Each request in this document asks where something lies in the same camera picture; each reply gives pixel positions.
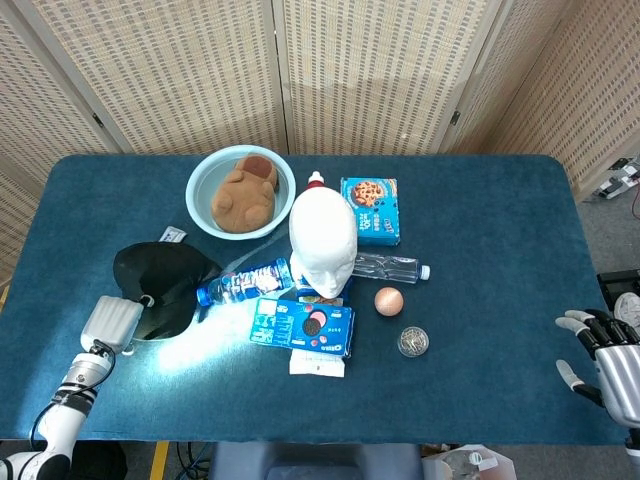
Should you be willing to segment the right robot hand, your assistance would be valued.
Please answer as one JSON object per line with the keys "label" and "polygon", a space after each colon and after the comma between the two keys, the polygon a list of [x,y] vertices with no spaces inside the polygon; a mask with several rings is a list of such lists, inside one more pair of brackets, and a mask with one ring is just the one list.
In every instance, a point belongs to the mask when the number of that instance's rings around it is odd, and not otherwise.
{"label": "right robot hand", "polygon": [[598,384],[580,379],[564,360],[556,368],[569,389],[605,409],[615,423],[639,427],[639,335],[625,322],[595,309],[568,310],[555,325],[579,340],[596,371]]}

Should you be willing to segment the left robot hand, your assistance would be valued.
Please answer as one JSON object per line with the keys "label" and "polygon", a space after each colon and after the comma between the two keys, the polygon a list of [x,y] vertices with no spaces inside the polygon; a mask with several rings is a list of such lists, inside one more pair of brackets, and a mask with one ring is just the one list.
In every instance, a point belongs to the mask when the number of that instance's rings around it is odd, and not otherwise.
{"label": "left robot hand", "polygon": [[153,305],[149,295],[138,301],[101,296],[81,333],[82,348],[90,352],[98,349],[100,343],[114,354],[122,353],[129,346],[144,310]]}

